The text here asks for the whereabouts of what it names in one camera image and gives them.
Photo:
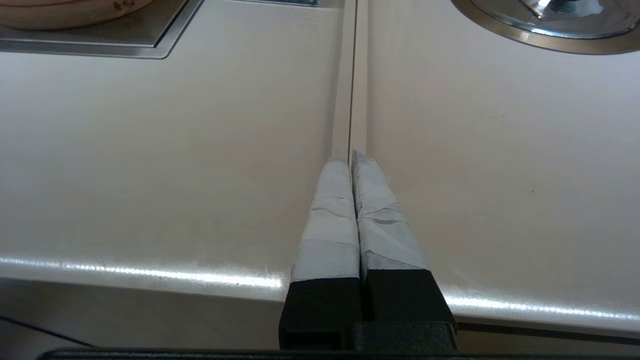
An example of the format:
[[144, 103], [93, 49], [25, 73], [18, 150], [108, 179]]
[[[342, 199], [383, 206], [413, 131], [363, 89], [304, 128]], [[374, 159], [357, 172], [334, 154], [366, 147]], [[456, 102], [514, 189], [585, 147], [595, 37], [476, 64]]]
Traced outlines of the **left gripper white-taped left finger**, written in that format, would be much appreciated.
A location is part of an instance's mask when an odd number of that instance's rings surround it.
[[350, 170], [332, 158], [318, 178], [292, 264], [279, 318], [281, 350], [352, 348], [362, 318], [360, 252]]

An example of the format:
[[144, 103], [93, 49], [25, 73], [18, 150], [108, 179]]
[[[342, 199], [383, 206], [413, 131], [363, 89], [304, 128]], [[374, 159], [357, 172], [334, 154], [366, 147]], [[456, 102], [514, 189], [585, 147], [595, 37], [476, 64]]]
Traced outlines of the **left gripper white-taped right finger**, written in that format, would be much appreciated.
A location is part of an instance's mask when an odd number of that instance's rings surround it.
[[377, 162], [354, 152], [363, 321], [359, 351], [455, 351], [457, 322]]

